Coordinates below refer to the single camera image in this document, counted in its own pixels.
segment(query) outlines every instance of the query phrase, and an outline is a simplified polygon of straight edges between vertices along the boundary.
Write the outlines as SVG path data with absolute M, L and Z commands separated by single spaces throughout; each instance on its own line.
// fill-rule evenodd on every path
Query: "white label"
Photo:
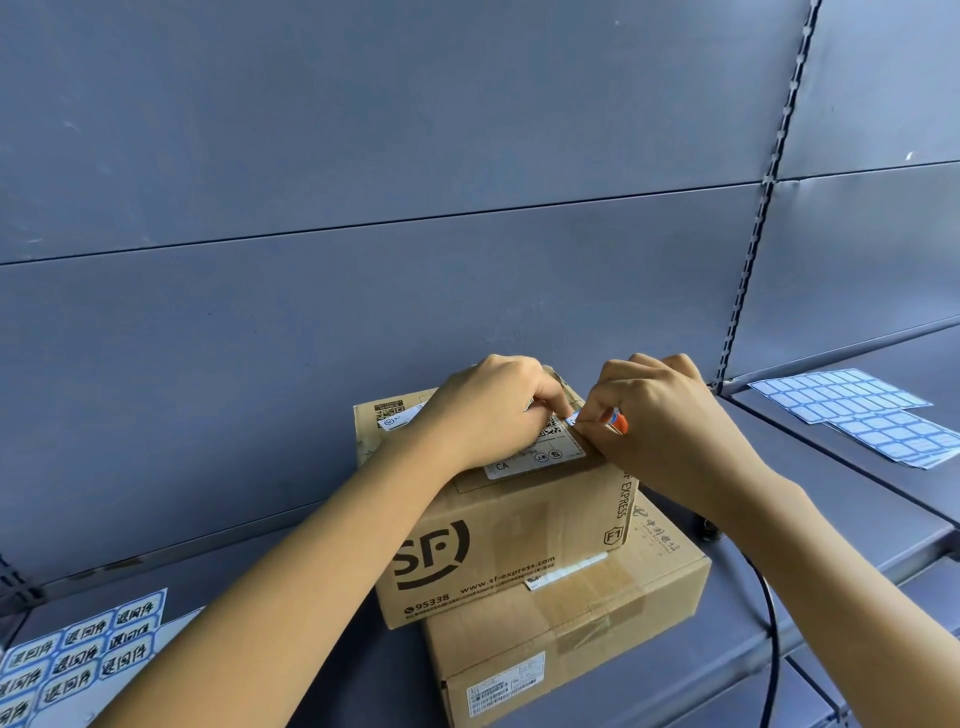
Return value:
M 54 660 L 54 668 L 50 672 L 53 677 L 64 674 L 67 670 L 86 665 L 106 652 L 107 637 L 100 637 L 78 644 L 72 649 L 65 649 Z
M 132 642 L 128 642 L 122 647 L 113 650 L 104 658 L 104 662 L 100 667 L 100 679 L 106 680 L 128 667 L 139 665 L 144 660 L 152 657 L 153 654 L 154 636 L 152 634 L 146 634 Z
M 110 610 L 86 621 L 71 624 L 63 630 L 63 642 L 60 643 L 60 649 L 86 642 L 93 637 L 100 637 L 110 627 L 114 617 L 113 610 Z
M 159 624 L 159 617 L 157 615 L 153 615 L 152 617 L 147 617 L 146 619 L 132 622 L 123 629 L 118 629 L 110 635 L 110 642 L 107 645 L 107 650 L 109 651 L 112 649 L 117 649 L 128 642 L 132 642 L 138 637 L 143 637 L 148 632 L 155 632 Z
M 30 711 L 34 709 L 38 691 L 26 692 L 13 700 L 0 702 L 0 728 L 13 728 L 25 724 Z
M 519 665 L 514 665 L 498 675 L 487 678 L 482 683 L 467 688 L 467 707 L 470 717 L 479 716 L 494 705 L 499 705 L 517 693 L 542 682 L 545 664 L 546 652 L 541 652 Z
M 405 409 L 402 412 L 398 412 L 395 415 L 384 418 L 380 420 L 377 424 L 383 427 L 385 430 L 390 432 L 392 429 L 397 429 L 398 427 L 403 427 L 408 422 L 417 417 L 417 413 L 423 409 L 423 406 L 426 402 L 421 402 L 420 404 L 415 404 L 410 409 Z
M 3 661 L 3 669 L 0 672 L 6 673 L 35 663 L 37 660 L 42 660 L 57 649 L 61 634 L 61 632 L 54 632 L 19 647 L 9 649 Z
M 40 689 L 40 701 L 37 709 L 42 711 L 47 706 L 58 703 L 64 698 L 89 688 L 93 685 L 99 666 L 100 661 L 94 660 L 86 665 L 65 672 L 60 677 L 49 680 L 46 685 Z
M 122 627 L 137 619 L 143 619 L 150 615 L 163 614 L 163 602 L 166 600 L 167 590 L 163 589 L 155 594 L 143 596 L 136 601 L 117 607 L 116 616 L 113 618 L 111 629 Z
M 550 415 L 550 422 L 540 432 L 533 445 L 506 460 L 484 466 L 484 472 L 490 480 L 496 480 L 508 475 L 527 473 L 537 468 L 559 465 L 584 455 L 583 449 L 577 445 L 577 441 L 573 439 L 573 435 L 566 426 L 561 424 L 556 415 Z
M 527 585 L 527 588 L 531 592 L 535 592 L 540 587 L 545 587 L 547 584 L 552 584 L 558 579 L 563 579 L 565 576 L 569 576 L 574 571 L 584 569 L 590 566 L 590 564 L 596 564 L 598 561 L 603 561 L 606 558 L 607 552 L 603 551 L 602 553 L 598 553 L 596 556 L 590 556 L 588 559 L 578 561 L 576 564 L 571 566 L 561 567 L 560 569 L 554 569 L 552 571 L 548 571 L 547 573 L 531 576 L 529 579 L 524 579 L 523 583 Z
M 38 686 L 50 671 L 50 662 L 50 660 L 44 660 L 41 663 L 33 663 L 17 672 L 8 672 L 4 675 L 0 680 L 0 700 L 6 700 L 19 692 Z

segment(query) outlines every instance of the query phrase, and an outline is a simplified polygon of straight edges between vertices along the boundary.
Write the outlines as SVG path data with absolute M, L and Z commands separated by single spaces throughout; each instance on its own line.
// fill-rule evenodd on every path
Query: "right hand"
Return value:
M 626 435 L 600 424 L 613 407 Z M 721 527 L 776 480 L 686 354 L 608 361 L 575 426 L 614 465 Z

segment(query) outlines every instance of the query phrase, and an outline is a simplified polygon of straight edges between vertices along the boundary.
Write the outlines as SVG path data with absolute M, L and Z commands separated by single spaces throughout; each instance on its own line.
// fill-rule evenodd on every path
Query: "stacked boxes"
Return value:
M 579 409 L 580 397 L 546 369 Z M 391 436 L 378 423 L 433 391 L 354 407 L 360 464 Z M 708 570 L 635 479 L 553 418 L 532 447 L 447 483 L 376 592 L 389 627 L 426 618 L 447 714 L 461 728 L 689 617 Z

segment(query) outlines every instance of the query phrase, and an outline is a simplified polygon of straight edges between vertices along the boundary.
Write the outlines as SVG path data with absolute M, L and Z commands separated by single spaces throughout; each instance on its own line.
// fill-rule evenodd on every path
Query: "qr code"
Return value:
M 403 400 L 385 401 L 373 406 L 378 422 L 380 422 L 380 420 L 386 420 L 388 417 L 393 417 L 405 409 L 406 407 L 403 406 Z

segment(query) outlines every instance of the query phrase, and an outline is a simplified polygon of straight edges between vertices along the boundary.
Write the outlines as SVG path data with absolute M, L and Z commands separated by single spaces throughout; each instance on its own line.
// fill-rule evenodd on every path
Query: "sf logo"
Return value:
M 432 570 L 438 560 L 445 560 L 443 559 L 443 551 L 449 553 L 450 550 L 453 550 L 450 548 L 450 542 L 454 537 L 456 538 L 456 550 L 450 563 L 420 578 L 397 581 L 396 587 L 398 589 L 416 589 L 425 584 L 430 584 L 437 579 L 444 578 L 464 563 L 464 559 L 467 558 L 467 551 L 470 548 L 470 532 L 467 529 L 467 524 L 463 521 L 454 521 L 450 524 L 450 527 L 453 529 L 453 534 L 450 533 L 450 528 L 441 528 L 437 531 L 424 533 L 418 539 L 419 548 L 418 544 L 410 539 L 403 542 L 403 546 L 400 547 L 394 561 L 403 562 L 406 566 L 402 569 L 394 569 L 395 576 L 406 576 L 418 569 L 421 571 Z M 404 552 L 403 549 L 405 548 L 415 548 L 416 550 L 413 553 Z

